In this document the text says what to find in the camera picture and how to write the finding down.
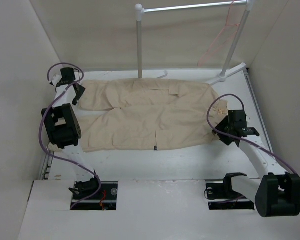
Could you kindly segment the beige trousers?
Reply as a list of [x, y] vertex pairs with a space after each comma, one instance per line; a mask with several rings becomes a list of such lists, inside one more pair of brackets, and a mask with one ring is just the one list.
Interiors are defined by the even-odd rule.
[[228, 103], [206, 83], [177, 79], [85, 80], [78, 118], [85, 152], [176, 150], [211, 143]]

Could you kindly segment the pink wire hanger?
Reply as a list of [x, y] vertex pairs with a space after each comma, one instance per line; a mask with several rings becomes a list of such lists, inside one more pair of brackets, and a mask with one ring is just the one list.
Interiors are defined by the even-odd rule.
[[241, 25], [239, 22], [232, 22], [231, 12], [233, 5], [237, 0], [233, 0], [228, 8], [227, 16], [223, 28], [220, 30], [216, 38], [209, 45], [208, 49], [200, 57], [197, 62], [198, 67], [203, 67], [211, 58], [213, 58], [230, 40], [232, 40], [238, 28]]

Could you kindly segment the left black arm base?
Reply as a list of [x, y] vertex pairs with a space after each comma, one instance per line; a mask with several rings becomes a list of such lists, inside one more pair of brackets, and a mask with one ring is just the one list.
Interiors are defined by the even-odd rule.
[[104, 181], [100, 191], [90, 198], [82, 200], [84, 197], [93, 194], [95, 190], [89, 190], [81, 195], [73, 194], [70, 210], [115, 211], [117, 209], [118, 187], [119, 183], [117, 181]]

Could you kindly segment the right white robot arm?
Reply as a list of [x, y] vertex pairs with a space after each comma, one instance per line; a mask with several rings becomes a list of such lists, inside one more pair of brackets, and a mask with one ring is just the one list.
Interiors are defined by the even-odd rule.
[[263, 218], [300, 214], [299, 175], [289, 173], [267, 153], [259, 132], [247, 126], [244, 110], [230, 110], [213, 132], [227, 146], [235, 143], [248, 157], [261, 180], [256, 183], [245, 173], [228, 173], [221, 189], [226, 197], [233, 198], [237, 194], [246, 197]]

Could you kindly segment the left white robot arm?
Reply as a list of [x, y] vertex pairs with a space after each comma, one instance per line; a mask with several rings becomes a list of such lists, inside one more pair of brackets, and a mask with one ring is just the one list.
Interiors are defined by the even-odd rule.
[[96, 171], [84, 160], [80, 143], [82, 131], [74, 107], [85, 92], [76, 78], [75, 66], [64, 67], [61, 76], [49, 81], [55, 87], [56, 96], [51, 106], [43, 109], [41, 127], [45, 127], [52, 145], [67, 156], [62, 160], [75, 165], [77, 182], [69, 190], [80, 200], [98, 199], [102, 195], [102, 184]]

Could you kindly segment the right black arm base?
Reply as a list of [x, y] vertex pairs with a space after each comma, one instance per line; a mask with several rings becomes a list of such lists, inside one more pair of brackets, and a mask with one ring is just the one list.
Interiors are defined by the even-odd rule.
[[255, 204], [245, 196], [227, 191], [221, 182], [205, 184], [204, 197], [208, 200], [209, 210], [254, 210]]

